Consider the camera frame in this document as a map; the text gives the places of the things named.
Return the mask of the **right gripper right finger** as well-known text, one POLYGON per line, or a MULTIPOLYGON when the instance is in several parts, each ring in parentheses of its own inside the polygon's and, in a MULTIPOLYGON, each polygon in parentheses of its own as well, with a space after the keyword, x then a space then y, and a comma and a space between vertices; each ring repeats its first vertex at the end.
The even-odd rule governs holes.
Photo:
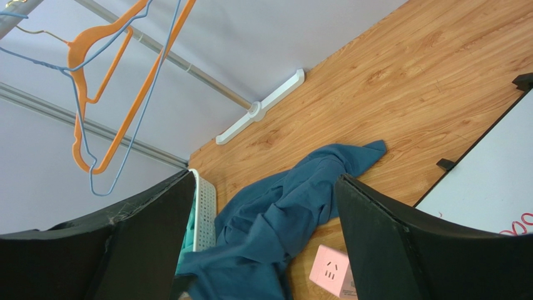
POLYGON ((531 299, 532 236, 461 226, 354 177, 335 183, 359 299, 531 299))

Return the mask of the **orange plastic hanger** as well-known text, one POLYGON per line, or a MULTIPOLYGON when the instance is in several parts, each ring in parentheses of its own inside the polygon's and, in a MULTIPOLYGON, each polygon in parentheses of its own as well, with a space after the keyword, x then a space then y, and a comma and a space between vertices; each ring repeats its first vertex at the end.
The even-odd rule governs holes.
POLYGON ((52 65, 44 61, 38 61, 21 54, 19 55, 20 58, 30 61, 34 64, 59 71, 65 76, 71 78, 73 81, 75 100, 76 104, 79 106, 79 111, 76 113, 75 118, 76 125, 74 126, 74 143, 72 145, 72 154, 75 163, 82 170, 93 174, 101 174, 107 170, 123 138, 126 136, 134 117, 137 115, 139 108, 143 103, 146 104, 148 102, 148 99, 150 98, 150 89, 154 88, 162 62, 167 58, 171 47, 173 46, 195 4, 195 1, 187 1, 183 7, 180 7, 179 4, 176 5, 180 15, 175 21, 173 21, 170 27, 170 35, 168 36, 168 40, 163 49, 160 50, 156 61, 152 65, 144 83, 135 96, 129 111, 127 112, 121 126, 118 129, 118 132, 116 133, 106 154, 100 162, 88 164, 81 154, 81 145, 84 143, 84 129, 82 127, 84 126, 85 121, 86 106, 89 104, 97 104, 104 94, 105 89, 108 87, 108 84, 116 68, 118 67, 119 62, 123 57, 126 48, 128 47, 128 44, 133 38, 133 27, 131 24, 133 21, 144 18, 148 15, 151 1, 137 1, 124 14, 118 17, 117 20, 109 24, 90 27, 79 33, 73 41, 67 42, 67 66, 65 67, 52 65), (89 64, 107 47, 109 47, 118 38, 118 36, 122 34, 122 32, 125 32, 126 36, 123 39, 118 52, 115 54, 110 67, 108 68, 98 90, 96 91, 96 94, 93 97, 89 97, 88 83, 84 73, 85 65, 89 64))

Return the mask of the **dark blue t shirt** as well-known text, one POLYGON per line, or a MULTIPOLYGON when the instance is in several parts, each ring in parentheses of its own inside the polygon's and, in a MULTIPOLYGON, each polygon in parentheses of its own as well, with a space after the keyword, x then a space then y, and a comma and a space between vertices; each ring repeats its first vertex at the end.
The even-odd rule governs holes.
POLYGON ((216 245, 184 255, 179 276, 192 275, 193 299, 291 299, 286 270, 316 227, 337 218, 334 186, 387 152, 384 141, 329 144, 289 170, 239 191, 215 219, 216 245))

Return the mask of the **teal t shirt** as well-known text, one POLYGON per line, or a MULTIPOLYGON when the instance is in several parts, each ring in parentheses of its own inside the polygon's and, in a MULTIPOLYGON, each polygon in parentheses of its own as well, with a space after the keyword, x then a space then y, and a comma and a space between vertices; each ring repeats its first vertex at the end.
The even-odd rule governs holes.
POLYGON ((196 219, 196 198, 194 198, 192 205, 191 205, 191 211, 189 214, 188 222, 186 224, 185 235, 184 235, 183 242, 181 245, 178 263, 176 265, 175 275, 177 275, 180 271, 180 267, 183 262, 184 254, 193 251, 193 245, 194 245, 194 240, 195 240, 194 238, 195 219, 196 219))

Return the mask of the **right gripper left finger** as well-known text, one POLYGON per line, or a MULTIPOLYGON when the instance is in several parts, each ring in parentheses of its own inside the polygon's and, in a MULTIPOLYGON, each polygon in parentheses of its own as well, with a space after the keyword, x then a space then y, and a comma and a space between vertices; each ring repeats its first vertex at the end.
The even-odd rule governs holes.
POLYGON ((2 299, 178 299, 196 179, 180 171, 85 216, 1 236, 2 299))

